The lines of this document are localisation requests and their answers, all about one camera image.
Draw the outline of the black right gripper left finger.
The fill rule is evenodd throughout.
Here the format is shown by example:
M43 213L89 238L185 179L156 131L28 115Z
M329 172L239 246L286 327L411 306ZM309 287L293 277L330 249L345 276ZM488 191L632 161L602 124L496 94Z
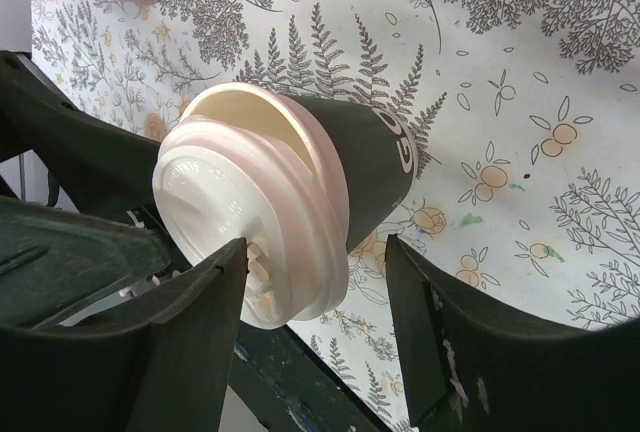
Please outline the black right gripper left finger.
M237 238L74 326L1 330L5 431L215 431L245 290Z

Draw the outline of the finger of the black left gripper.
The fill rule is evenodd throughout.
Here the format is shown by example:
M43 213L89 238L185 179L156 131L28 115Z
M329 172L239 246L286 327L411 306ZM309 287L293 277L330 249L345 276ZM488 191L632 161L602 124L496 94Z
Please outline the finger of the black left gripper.
M33 151L83 214L160 220L152 194L159 143L78 109L22 53L1 52L1 160Z
M58 327L174 263L149 230L1 200L1 324Z

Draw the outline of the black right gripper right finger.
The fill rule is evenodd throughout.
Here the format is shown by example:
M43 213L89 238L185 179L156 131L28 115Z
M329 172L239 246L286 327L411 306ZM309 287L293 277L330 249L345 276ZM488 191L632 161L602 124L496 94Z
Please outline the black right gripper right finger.
M421 431L635 431L639 323L587 332L525 313L397 236L386 280L410 424Z

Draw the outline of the black paper coffee cup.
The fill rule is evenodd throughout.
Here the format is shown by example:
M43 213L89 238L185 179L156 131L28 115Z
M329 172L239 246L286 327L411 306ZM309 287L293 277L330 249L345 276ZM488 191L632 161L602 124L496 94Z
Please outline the black paper coffee cup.
M400 205L417 177L412 133L375 106L232 82L194 98L182 115L192 116L287 144L326 193L349 251Z

